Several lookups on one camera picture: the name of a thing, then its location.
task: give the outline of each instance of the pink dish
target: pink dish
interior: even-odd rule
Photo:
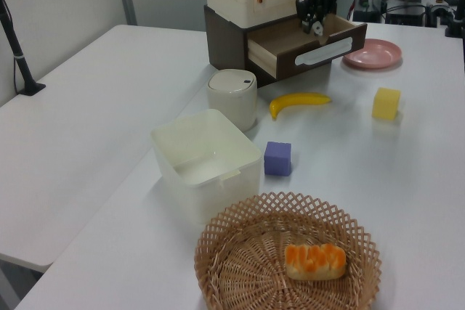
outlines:
[[[345,63],[359,68],[386,68],[395,65],[402,57],[396,44],[380,39],[365,39],[363,49],[346,54]]]

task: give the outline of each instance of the bread roll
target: bread roll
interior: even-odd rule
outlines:
[[[285,251],[286,273],[294,280],[333,280],[346,271],[346,253],[330,243],[324,245],[288,245]]]

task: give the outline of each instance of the yellow banana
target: yellow banana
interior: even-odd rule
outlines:
[[[301,92],[296,94],[284,94],[275,98],[270,103],[270,113],[276,119],[278,113],[290,105],[324,105],[331,102],[331,98],[317,92]]]

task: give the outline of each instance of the white cylindrical container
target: white cylindrical container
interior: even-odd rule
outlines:
[[[209,107],[219,110],[241,131],[249,130],[256,119],[256,77],[238,69],[219,70],[207,86]]]

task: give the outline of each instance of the open drawer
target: open drawer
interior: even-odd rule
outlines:
[[[355,25],[334,14],[323,23],[323,35],[304,33],[298,18],[249,31],[248,59],[276,80],[330,62],[362,49],[366,23]]]

